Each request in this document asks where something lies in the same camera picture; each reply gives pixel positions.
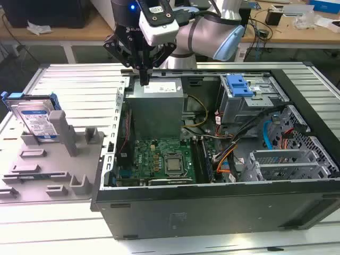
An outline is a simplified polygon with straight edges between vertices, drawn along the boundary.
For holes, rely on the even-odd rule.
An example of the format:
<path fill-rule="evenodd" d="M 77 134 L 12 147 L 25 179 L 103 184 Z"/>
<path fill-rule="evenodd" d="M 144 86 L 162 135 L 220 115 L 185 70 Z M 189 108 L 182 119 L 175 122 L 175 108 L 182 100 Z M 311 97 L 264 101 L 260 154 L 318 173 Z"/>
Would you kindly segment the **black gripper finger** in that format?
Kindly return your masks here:
<path fill-rule="evenodd" d="M 112 34 L 105 40 L 103 46 L 125 67 L 135 69 L 139 75 L 140 84 L 145 86 L 146 69 L 142 61 L 142 56 L 139 54 L 135 36 L 128 34 L 125 39 L 127 40 L 127 45 L 124 45 L 117 35 Z"/>
<path fill-rule="evenodd" d="M 158 46 L 149 46 L 146 48 L 146 85 L 149 84 L 149 79 L 153 68 L 160 67 L 166 59 L 176 49 L 173 42 L 168 42 Z"/>

